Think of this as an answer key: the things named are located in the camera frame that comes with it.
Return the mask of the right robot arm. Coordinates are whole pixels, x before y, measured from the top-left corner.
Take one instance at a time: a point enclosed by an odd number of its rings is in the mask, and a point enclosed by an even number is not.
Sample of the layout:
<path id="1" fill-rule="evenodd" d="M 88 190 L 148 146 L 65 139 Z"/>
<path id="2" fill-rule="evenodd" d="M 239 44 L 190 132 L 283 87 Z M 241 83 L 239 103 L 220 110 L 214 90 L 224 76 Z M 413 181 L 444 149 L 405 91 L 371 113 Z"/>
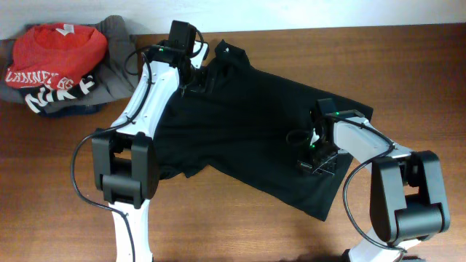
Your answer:
<path id="1" fill-rule="evenodd" d="M 432 151 L 414 151 L 388 138 L 358 110 L 340 111 L 330 98 L 319 99 L 304 131 L 298 168 L 305 175 L 335 175 L 345 154 L 359 165 L 343 185 L 345 213 L 362 240 L 342 261 L 416 261 L 407 250 L 449 230 L 451 215 L 441 162 Z M 362 169 L 371 174 L 371 229 L 364 232 L 348 202 L 350 182 Z"/>

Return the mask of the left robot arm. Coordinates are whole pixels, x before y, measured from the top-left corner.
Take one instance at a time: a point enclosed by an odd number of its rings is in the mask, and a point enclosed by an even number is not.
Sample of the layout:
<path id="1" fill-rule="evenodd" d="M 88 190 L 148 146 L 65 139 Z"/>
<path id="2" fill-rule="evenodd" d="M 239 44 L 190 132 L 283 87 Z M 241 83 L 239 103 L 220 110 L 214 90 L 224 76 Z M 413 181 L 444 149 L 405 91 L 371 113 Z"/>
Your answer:
<path id="1" fill-rule="evenodd" d="M 143 52 L 141 77 L 124 111 L 92 138 L 95 185 L 113 215 L 119 262 L 153 259 L 149 205 L 159 183 L 155 132 L 167 103 L 196 79 L 207 54 L 199 31 L 174 20 L 168 38 Z"/>

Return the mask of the black t-shirt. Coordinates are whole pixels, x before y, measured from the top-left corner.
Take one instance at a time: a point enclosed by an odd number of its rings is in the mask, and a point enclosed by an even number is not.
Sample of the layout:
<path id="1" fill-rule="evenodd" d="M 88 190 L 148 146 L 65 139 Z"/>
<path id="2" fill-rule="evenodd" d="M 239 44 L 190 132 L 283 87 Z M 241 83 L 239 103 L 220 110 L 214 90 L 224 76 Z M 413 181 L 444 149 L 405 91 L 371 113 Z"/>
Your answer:
<path id="1" fill-rule="evenodd" d="M 255 69 L 245 50 L 225 41 L 207 70 L 209 92 L 177 91 L 157 125 L 160 178 L 192 177 L 211 166 L 324 221 L 352 157 L 338 156 L 333 174 L 305 175 L 286 135 L 311 126 L 319 99 L 367 118 L 372 107 Z"/>

